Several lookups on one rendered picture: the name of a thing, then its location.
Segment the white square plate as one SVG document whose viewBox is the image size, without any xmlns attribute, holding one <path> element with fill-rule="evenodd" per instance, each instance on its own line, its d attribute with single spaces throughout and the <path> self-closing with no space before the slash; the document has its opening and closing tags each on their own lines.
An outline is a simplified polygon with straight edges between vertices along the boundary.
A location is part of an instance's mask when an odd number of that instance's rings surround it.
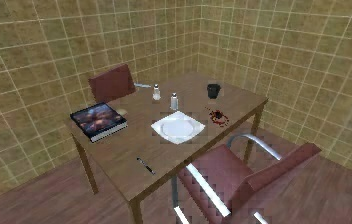
<svg viewBox="0 0 352 224">
<path fill-rule="evenodd" d="M 163 139 L 179 145 L 201 133 L 205 125 L 177 111 L 156 121 L 151 125 L 151 128 Z"/>
</svg>

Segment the black mug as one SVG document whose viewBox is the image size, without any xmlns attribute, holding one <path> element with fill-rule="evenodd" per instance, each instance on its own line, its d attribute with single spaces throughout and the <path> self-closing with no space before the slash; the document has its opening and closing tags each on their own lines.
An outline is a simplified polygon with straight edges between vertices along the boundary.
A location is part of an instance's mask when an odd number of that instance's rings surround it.
<svg viewBox="0 0 352 224">
<path fill-rule="evenodd" d="M 207 85 L 207 94 L 210 99 L 216 99 L 221 90 L 221 86 L 219 84 L 208 84 Z"/>
</svg>

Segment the black pen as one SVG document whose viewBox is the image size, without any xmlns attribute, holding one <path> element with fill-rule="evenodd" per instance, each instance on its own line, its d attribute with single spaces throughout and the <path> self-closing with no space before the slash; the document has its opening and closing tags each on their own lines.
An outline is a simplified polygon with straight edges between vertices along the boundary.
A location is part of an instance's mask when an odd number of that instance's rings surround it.
<svg viewBox="0 0 352 224">
<path fill-rule="evenodd" d="M 139 157 L 136 158 L 152 175 L 155 175 L 155 172 Z"/>
</svg>

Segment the brown wooden table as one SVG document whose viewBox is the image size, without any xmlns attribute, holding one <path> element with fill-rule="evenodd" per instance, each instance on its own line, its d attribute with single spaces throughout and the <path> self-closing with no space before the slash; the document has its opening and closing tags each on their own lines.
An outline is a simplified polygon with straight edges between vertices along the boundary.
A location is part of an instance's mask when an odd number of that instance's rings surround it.
<svg viewBox="0 0 352 224">
<path fill-rule="evenodd" d="M 219 97 L 211 100 L 207 85 L 214 80 L 198 73 L 179 75 L 160 84 L 161 99 L 152 98 L 151 89 L 141 89 L 126 97 L 111 101 L 114 108 L 128 111 L 128 126 L 95 143 L 68 119 L 66 125 L 77 150 L 90 186 L 97 190 L 89 159 L 93 159 L 110 179 L 129 206 L 132 224 L 142 224 L 140 202 L 165 184 L 193 160 L 229 135 L 249 118 L 253 118 L 252 133 L 256 133 L 265 96 L 222 83 Z M 172 113 L 170 96 L 176 93 L 179 110 L 205 125 L 204 130 L 191 141 L 172 144 L 154 132 L 151 125 Z M 209 118 L 207 108 L 222 111 L 229 124 L 219 127 Z M 139 161 L 141 158 L 154 172 L 152 175 Z"/>
</svg>

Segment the dark hardcover book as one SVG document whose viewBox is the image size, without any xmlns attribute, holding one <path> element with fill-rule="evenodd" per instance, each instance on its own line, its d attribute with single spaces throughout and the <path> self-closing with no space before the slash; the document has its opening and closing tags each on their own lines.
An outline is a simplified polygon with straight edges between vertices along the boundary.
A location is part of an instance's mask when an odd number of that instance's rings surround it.
<svg viewBox="0 0 352 224">
<path fill-rule="evenodd" d="M 92 143 L 128 126 L 127 120 L 106 103 L 98 103 L 74 112 L 70 118 Z"/>
</svg>

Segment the red chair with metal frame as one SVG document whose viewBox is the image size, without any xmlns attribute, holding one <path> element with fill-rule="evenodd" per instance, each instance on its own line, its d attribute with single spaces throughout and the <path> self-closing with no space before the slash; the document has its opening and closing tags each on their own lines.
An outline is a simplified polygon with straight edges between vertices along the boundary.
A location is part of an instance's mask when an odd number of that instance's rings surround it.
<svg viewBox="0 0 352 224">
<path fill-rule="evenodd" d="M 230 150 L 232 142 L 239 136 L 255 142 L 276 162 L 253 171 Z M 281 156 L 254 135 L 239 136 L 231 136 L 226 144 L 204 153 L 178 173 L 181 183 L 209 224 L 229 224 L 231 216 L 257 192 L 321 152 L 315 144 L 305 143 Z"/>
<path fill-rule="evenodd" d="M 125 97 L 136 91 L 136 88 L 151 88 L 151 85 L 135 83 L 129 66 L 120 64 L 112 69 L 88 79 L 92 94 L 97 103 Z"/>
</svg>

